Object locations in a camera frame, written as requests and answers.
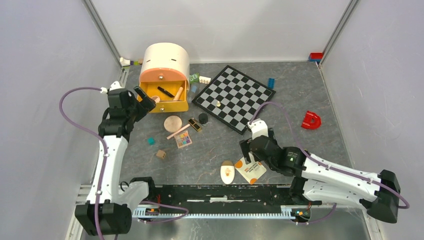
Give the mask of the black tube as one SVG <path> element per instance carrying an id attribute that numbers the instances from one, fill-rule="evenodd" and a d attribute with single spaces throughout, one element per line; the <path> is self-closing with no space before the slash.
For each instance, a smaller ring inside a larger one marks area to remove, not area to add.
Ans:
<path id="1" fill-rule="evenodd" d="M 168 97 L 170 97 L 170 98 L 175 98 L 175 96 L 174 96 L 172 93 L 170 93 L 168 90 L 164 89 L 163 87 L 158 86 L 158 87 L 157 87 L 157 89 L 158 89 L 160 92 L 162 92 L 163 94 L 165 94 L 166 96 L 168 96 Z"/>

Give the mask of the wooden handle makeup brush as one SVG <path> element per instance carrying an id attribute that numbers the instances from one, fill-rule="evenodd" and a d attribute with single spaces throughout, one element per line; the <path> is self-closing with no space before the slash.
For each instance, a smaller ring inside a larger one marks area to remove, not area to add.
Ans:
<path id="1" fill-rule="evenodd" d="M 173 101 L 178 101 L 183 93 L 184 88 L 181 86 L 177 93 L 175 94 L 175 97 L 173 98 Z"/>

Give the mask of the white orange sachet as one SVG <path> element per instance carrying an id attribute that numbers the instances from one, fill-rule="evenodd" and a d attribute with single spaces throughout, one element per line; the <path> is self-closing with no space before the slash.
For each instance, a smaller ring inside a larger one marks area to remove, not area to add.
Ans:
<path id="1" fill-rule="evenodd" d="M 252 161 L 247 163 L 244 157 L 234 164 L 234 168 L 250 185 L 255 184 L 267 172 L 267 169 L 260 162 Z"/>

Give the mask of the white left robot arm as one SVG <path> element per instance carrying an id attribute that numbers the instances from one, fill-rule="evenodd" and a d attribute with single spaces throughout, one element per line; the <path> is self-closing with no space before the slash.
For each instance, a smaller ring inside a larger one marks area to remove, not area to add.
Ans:
<path id="1" fill-rule="evenodd" d="M 94 180 L 85 203 L 75 208 L 75 217 L 91 236 L 127 234 L 132 213 L 144 202 L 153 203 L 157 190 L 151 177 L 135 177 L 124 193 L 119 193 L 119 175 L 134 124 L 156 106 L 139 87 L 134 92 L 124 87 L 110 87 L 108 108 L 103 113 L 95 137 L 99 139 L 99 156 Z"/>

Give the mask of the small round pink jar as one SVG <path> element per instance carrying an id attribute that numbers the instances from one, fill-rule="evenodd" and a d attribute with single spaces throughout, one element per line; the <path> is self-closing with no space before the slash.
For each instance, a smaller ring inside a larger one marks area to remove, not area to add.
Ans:
<path id="1" fill-rule="evenodd" d="M 159 103 L 161 101 L 161 98 L 159 96 L 152 96 L 151 99 L 155 102 L 155 103 Z"/>

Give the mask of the yellow drawer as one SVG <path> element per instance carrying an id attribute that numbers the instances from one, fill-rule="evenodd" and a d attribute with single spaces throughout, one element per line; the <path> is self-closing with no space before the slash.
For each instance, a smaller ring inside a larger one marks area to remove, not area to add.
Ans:
<path id="1" fill-rule="evenodd" d="M 140 82 L 139 87 L 151 98 L 152 96 L 159 96 L 161 101 L 156 103 L 156 107 L 151 111 L 152 113 L 173 113 L 173 112 L 186 112 L 189 110 L 189 103 L 187 101 L 188 82 L 183 81 L 164 81 L 164 82 Z M 178 89 L 183 87 L 184 90 L 178 101 L 173 101 L 173 98 L 168 97 L 157 87 L 162 87 L 169 91 L 174 96 Z"/>

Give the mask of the colourful eyeshadow palette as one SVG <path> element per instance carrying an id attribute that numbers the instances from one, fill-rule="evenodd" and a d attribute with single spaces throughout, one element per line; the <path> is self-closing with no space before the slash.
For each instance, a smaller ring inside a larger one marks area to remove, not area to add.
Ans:
<path id="1" fill-rule="evenodd" d="M 187 130 L 182 131 L 174 136 L 176 145 L 178 149 L 184 148 L 188 145 L 191 145 L 193 141 L 190 138 L 189 132 Z"/>

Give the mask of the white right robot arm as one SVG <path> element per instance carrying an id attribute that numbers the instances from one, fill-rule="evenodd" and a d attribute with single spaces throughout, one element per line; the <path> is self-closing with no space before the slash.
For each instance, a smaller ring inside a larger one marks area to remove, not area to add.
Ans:
<path id="1" fill-rule="evenodd" d="M 401 209 L 401 188 L 389 170 L 365 172 L 332 163 L 305 149 L 280 147 L 272 128 L 265 135 L 241 140 L 244 159 L 262 162 L 272 171 L 292 177 L 289 199 L 295 204 L 328 202 L 365 210 L 381 222 L 395 224 Z"/>

